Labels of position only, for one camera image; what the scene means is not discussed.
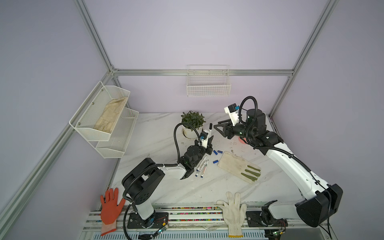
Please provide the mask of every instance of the white marble tabletop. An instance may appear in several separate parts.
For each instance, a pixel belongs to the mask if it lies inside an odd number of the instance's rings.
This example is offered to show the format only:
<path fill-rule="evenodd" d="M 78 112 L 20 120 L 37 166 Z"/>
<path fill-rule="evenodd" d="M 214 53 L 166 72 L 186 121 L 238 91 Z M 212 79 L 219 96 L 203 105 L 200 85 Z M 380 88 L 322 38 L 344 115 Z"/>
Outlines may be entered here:
<path fill-rule="evenodd" d="M 204 127 L 209 127 L 218 121 L 228 119 L 225 113 L 203 113 Z M 146 157 L 156 163 L 176 163 L 177 152 L 173 139 L 173 131 L 180 122 L 181 113 L 140 113 L 133 130 L 126 154 L 121 159 L 111 187 L 119 188 L 119 201 L 124 188 L 121 180 Z M 267 129 L 272 131 L 269 121 Z M 235 136 L 231 140 L 221 136 L 215 129 L 212 145 L 214 150 L 229 151 L 235 155 L 261 167 L 261 176 L 249 184 L 240 178 L 219 168 L 214 160 L 219 160 L 221 154 L 207 155 L 209 164 L 204 178 L 190 177 L 183 180 L 163 179 L 151 196 L 152 204 L 187 204 L 215 203 L 226 200 L 227 191 L 241 193 L 242 202 L 269 202 L 271 200 L 291 201 L 301 199 L 301 194 L 293 181 L 271 159 L 259 150 L 253 150 L 249 145 L 239 142 Z M 177 141 L 180 154 L 183 155 L 190 145 L 194 144 L 182 135 L 182 127 L 177 130 Z"/>

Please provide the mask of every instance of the wall-mounted wire basket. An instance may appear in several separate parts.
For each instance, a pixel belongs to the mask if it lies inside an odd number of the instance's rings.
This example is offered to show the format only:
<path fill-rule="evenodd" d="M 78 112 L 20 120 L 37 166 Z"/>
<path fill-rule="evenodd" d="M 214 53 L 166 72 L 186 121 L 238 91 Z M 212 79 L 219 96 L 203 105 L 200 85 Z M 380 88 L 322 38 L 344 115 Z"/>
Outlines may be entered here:
<path fill-rule="evenodd" d="M 88 105 L 79 120 L 76 121 L 76 116 L 78 116 L 81 107 L 79 108 L 71 118 L 70 125 L 87 140 L 103 158 L 123 157 L 132 136 L 139 112 L 123 107 L 118 113 L 116 122 L 111 127 L 111 133 L 94 129 L 96 122 L 110 101 L 126 97 L 124 101 L 124 106 L 126 106 L 130 94 L 128 90 L 116 86 L 105 86 L 102 82 L 99 82 L 96 87 L 99 87 L 100 90 L 92 102 Z"/>
<path fill-rule="evenodd" d="M 93 129 L 99 117 L 103 114 L 105 106 L 112 99 L 119 99 L 127 97 L 124 105 L 128 101 L 130 91 L 116 87 L 116 86 L 104 86 L 99 90 L 92 103 L 85 110 L 84 114 L 80 117 L 80 120 L 74 127 L 74 129 L 82 135 L 87 141 L 108 141 L 112 133 L 103 132 Z"/>
<path fill-rule="evenodd" d="M 188 65 L 187 96 L 229 96 L 228 65 Z"/>

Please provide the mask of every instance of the white flower pot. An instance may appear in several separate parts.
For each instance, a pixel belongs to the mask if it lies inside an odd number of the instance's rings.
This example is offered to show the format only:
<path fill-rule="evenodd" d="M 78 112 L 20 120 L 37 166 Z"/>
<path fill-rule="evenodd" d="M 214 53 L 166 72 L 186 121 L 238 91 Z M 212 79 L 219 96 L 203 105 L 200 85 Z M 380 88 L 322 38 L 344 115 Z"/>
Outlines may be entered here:
<path fill-rule="evenodd" d="M 195 131 L 193 131 L 192 129 L 189 129 L 189 128 L 186 128 L 184 127 L 184 125 L 182 125 L 183 127 L 183 135 L 186 137 L 186 138 L 189 138 L 189 139 L 197 139 L 197 136 L 196 136 L 196 133 Z M 201 130 L 202 130 L 203 127 L 199 127 L 196 129 L 196 131 L 200 134 L 201 133 Z"/>

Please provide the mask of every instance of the green plant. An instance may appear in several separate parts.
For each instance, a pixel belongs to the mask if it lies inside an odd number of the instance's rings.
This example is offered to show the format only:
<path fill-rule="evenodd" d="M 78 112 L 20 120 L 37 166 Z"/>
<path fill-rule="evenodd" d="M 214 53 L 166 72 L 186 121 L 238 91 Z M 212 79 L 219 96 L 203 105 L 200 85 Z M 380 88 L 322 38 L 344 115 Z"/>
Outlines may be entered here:
<path fill-rule="evenodd" d="M 199 114 L 199 112 L 189 111 L 188 113 L 184 113 L 181 115 L 181 121 L 191 124 L 194 128 L 202 127 L 205 123 L 203 114 Z"/>

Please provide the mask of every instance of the white cotton glove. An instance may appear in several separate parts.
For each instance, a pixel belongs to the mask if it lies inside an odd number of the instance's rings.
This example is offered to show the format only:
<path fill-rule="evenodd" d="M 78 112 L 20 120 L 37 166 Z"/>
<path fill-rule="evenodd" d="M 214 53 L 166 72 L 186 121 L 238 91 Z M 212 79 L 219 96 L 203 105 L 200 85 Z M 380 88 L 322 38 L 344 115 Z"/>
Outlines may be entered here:
<path fill-rule="evenodd" d="M 228 225 L 229 235 L 228 237 L 242 237 L 241 226 L 244 224 L 245 212 L 247 211 L 247 205 L 242 204 L 240 208 L 240 193 L 235 194 L 235 200 L 231 192 L 226 193 L 228 203 L 223 200 L 218 200 L 216 206 L 223 209 L 223 218 Z"/>

